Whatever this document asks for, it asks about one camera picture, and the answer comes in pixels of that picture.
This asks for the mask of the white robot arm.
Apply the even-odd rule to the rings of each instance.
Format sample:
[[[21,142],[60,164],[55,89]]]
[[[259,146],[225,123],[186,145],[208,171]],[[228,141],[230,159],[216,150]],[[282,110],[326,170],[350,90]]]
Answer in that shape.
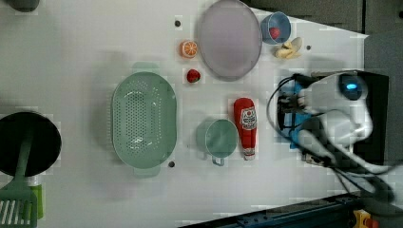
[[[285,140],[319,160],[359,189],[370,209],[385,217],[402,215],[402,162],[374,164],[352,153],[355,143],[372,135],[374,123],[367,105],[369,88],[354,71],[323,78],[295,73],[279,82],[294,82],[300,90],[278,96],[277,110],[306,115]]]

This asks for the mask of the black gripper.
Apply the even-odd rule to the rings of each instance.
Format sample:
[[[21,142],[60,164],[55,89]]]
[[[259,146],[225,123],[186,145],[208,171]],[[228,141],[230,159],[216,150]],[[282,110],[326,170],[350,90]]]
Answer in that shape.
[[[309,118],[297,103],[296,94],[282,92],[277,100],[277,121],[280,130],[295,129]]]

